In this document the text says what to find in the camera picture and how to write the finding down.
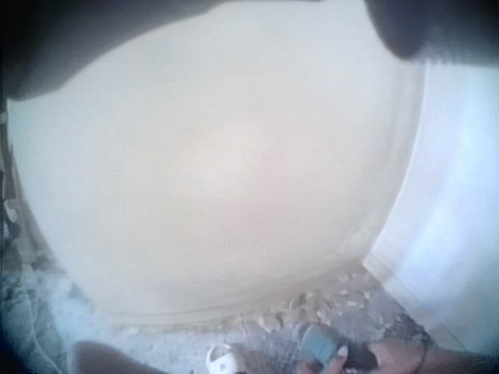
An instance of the fingernail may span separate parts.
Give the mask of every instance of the fingernail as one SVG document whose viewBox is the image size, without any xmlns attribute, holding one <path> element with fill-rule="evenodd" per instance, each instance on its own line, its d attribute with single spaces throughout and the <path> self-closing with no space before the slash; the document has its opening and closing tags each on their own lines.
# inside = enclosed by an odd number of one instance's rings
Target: fingernail
<svg viewBox="0 0 499 374">
<path fill-rule="evenodd" d="M 344 345 L 343 347 L 341 347 L 338 352 L 336 352 L 336 355 L 337 356 L 341 356 L 341 357 L 346 357 L 349 355 L 349 348 Z"/>
</svg>

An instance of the white wall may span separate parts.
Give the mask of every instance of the white wall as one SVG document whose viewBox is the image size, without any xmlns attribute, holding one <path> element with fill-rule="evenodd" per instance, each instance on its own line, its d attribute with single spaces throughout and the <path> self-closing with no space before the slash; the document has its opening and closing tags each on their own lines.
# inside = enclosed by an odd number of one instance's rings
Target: white wall
<svg viewBox="0 0 499 374">
<path fill-rule="evenodd" d="M 499 70 L 428 66 L 405 182 L 367 267 L 430 330 L 498 349 Z"/>
<path fill-rule="evenodd" d="M 422 70 L 361 1 L 239 2 L 10 102 L 33 215 L 104 309 L 231 314 L 359 261 L 416 134 Z"/>
</svg>

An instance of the concrete floor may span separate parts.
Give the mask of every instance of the concrete floor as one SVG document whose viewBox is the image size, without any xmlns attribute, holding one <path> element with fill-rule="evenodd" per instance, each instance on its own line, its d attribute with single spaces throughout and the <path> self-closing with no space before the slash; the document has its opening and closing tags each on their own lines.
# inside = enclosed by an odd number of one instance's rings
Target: concrete floor
<svg viewBox="0 0 499 374">
<path fill-rule="evenodd" d="M 212 344 L 239 347 L 255 373 L 292 372 L 300 358 L 296 331 L 322 322 L 354 340 L 430 337 L 361 266 L 322 287 L 276 300 L 265 309 L 204 326 L 116 326 L 96 309 L 49 252 L 27 240 L 5 241 L 2 253 L 4 338 L 27 367 L 72 372 L 72 346 L 108 344 L 165 372 L 205 373 Z"/>
</svg>

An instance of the wall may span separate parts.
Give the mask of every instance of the wall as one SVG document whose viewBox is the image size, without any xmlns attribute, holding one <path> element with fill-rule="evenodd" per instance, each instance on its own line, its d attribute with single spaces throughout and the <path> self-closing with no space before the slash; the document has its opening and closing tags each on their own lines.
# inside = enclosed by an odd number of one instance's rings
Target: wall
<svg viewBox="0 0 499 374">
<path fill-rule="evenodd" d="M 427 67 L 408 174 L 366 260 L 443 345 L 496 353 L 498 100 L 496 69 Z"/>
<path fill-rule="evenodd" d="M 207 319 L 367 254 L 422 74 L 361 1 L 224 4 L 9 102 L 10 139 L 41 233 L 90 298 L 127 321 Z"/>
</svg>

